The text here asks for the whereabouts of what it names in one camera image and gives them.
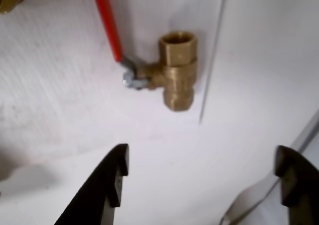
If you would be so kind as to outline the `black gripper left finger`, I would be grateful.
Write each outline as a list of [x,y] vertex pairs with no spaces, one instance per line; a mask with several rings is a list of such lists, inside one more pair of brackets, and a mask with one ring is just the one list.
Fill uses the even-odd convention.
[[88,177],[57,225],[112,225],[121,205],[123,177],[129,174],[129,145],[116,145]]

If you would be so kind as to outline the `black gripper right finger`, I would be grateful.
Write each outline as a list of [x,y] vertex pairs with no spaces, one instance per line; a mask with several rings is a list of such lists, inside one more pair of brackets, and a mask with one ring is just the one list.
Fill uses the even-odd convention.
[[297,151],[278,146],[275,176],[280,179],[281,203],[289,211],[290,225],[319,223],[319,171]]

